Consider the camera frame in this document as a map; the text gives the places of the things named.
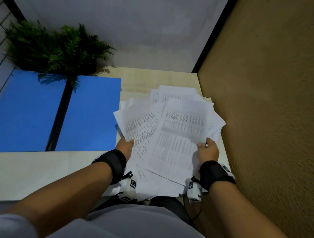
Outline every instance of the table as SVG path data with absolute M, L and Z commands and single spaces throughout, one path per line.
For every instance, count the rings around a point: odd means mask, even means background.
M 181 73 L 136 68 L 108 67 L 110 74 L 99 77 L 121 78 L 120 101 L 130 98 L 148 99 L 151 89 L 159 85 L 196 88 L 202 95 L 195 73 Z M 217 143 L 219 162 L 229 169 L 224 144 L 220 136 Z M 91 164 L 105 151 L 51 151 L 0 153 L 0 201 L 21 200 L 39 188 Z M 113 195 L 115 190 L 106 191 Z

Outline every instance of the blue surface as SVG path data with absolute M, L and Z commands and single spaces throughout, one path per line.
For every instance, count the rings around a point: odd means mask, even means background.
M 45 151 L 65 82 L 14 70 L 0 95 L 0 152 Z
M 73 92 L 56 151 L 112 150 L 116 145 L 116 119 L 121 79 L 80 76 Z

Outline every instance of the green foliage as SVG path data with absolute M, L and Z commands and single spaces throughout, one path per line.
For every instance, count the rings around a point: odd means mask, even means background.
M 82 24 L 78 29 L 65 25 L 60 32 L 48 32 L 39 22 L 22 21 L 11 23 L 6 36 L 12 62 L 22 70 L 38 72 L 38 80 L 45 84 L 67 79 L 77 87 L 78 75 L 94 73 L 88 69 L 95 68 L 95 60 L 107 60 L 115 50 L 87 34 Z

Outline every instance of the textured brown wall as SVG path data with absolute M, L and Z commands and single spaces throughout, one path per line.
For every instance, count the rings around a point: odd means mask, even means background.
M 198 78 L 240 190 L 289 237 L 313 237 L 314 1 L 238 0 Z

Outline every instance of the forearm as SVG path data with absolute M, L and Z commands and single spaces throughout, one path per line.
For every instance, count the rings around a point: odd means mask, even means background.
M 258 211 L 230 182 L 217 181 L 209 189 L 216 211 L 231 238 L 286 238 L 284 233 Z
M 110 166 L 94 163 L 35 191 L 6 213 L 25 217 L 45 237 L 74 219 L 85 218 L 111 180 Z

